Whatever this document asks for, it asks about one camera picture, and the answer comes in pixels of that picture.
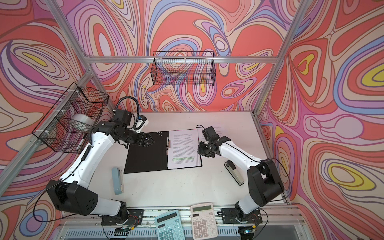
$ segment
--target black mounting plate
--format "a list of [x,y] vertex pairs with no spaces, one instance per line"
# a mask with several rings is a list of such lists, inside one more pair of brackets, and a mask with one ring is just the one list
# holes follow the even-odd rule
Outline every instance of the black mounting plate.
[[[224,224],[234,224],[239,223],[236,220],[236,211],[235,208],[222,208],[221,209],[223,223]],[[253,212],[249,213],[247,215],[246,219],[242,219],[243,222],[247,221],[246,223],[253,223],[256,226],[263,222],[262,216],[260,214],[260,210],[253,210]]]
[[[134,215],[139,219],[139,223],[137,222],[137,219],[135,217],[129,216],[128,221],[124,225],[141,225],[142,219],[143,219],[143,213],[144,209],[128,209],[130,215]],[[101,220],[101,224],[103,226],[117,226],[117,224],[114,222],[114,217],[113,216],[107,216],[103,215],[103,219]]]

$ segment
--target beige calculator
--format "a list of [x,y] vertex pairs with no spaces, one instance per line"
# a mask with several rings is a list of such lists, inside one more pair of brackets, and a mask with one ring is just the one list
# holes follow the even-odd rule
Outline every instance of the beige calculator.
[[214,206],[212,203],[191,206],[193,239],[203,240],[217,237]]

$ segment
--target colorful wall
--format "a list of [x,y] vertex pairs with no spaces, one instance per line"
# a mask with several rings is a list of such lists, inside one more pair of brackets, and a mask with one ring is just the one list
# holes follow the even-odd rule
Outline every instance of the colorful wall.
[[[0,172],[31,136],[64,90],[84,73],[43,0],[0,2]],[[75,155],[41,145],[0,197],[0,239],[47,239],[57,223],[36,222],[36,196]],[[40,219],[61,216],[47,197]]]
[[[288,1],[102,1],[61,5],[85,54],[151,56],[212,50],[216,56],[277,56],[298,3]],[[215,86],[153,86],[151,64],[98,63],[114,103],[135,96],[143,111],[249,111],[271,64],[218,64]],[[128,102],[129,110],[136,109]]]
[[384,2],[315,0],[258,111],[314,237],[384,239]]

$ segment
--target robotic arm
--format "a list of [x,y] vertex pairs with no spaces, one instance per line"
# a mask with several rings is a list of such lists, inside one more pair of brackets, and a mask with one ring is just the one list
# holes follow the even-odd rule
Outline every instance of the robotic arm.
[[116,109],[109,121],[101,121],[89,133],[89,143],[59,181],[51,180],[46,186],[55,208],[83,216],[89,214],[114,216],[114,223],[123,224],[128,219],[125,202],[99,197],[88,190],[96,167],[114,142],[147,147],[154,143],[150,134],[141,132],[148,124],[145,116],[139,116],[135,128],[129,129],[132,113]]
[[255,209],[266,205],[284,191],[277,168],[271,159],[262,160],[237,147],[228,137],[219,137],[213,127],[203,131],[206,142],[200,142],[198,153],[205,157],[216,154],[228,158],[239,168],[247,171],[248,195],[235,204],[237,217],[246,219]]

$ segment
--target calculator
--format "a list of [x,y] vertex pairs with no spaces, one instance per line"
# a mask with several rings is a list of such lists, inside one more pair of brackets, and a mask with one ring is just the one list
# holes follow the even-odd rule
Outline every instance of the calculator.
[[178,210],[169,211],[155,218],[159,240],[185,240]]
[[212,203],[191,206],[193,239],[203,240],[217,237],[214,205]]

